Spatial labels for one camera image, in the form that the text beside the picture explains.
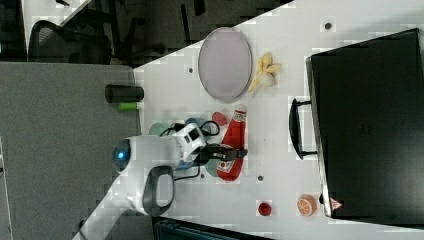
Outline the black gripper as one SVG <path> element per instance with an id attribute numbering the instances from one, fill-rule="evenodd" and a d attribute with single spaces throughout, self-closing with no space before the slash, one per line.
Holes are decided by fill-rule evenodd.
<path id="1" fill-rule="evenodd" d="M 244 158 L 248 153 L 247 149 L 234 149 L 232 147 L 220 147 L 219 144 L 207 144 L 197 151 L 197 156 L 194 160 L 197 164 L 206 164 L 210 159 L 214 158 L 217 154 L 224 154 L 224 157 L 218 157 L 219 161 L 230 162 L 237 159 Z"/>

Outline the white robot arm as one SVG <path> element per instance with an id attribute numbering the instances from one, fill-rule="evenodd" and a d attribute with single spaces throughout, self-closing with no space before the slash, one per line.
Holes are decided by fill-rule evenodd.
<path id="1" fill-rule="evenodd" d="M 207 143 L 190 135 L 133 136 L 115 148 L 112 160 L 118 176 L 72 240 L 105 240 L 121 215 L 129 210 L 157 217 L 176 195 L 174 173 L 210 160 L 229 163 L 247 155 L 242 148 Z"/>

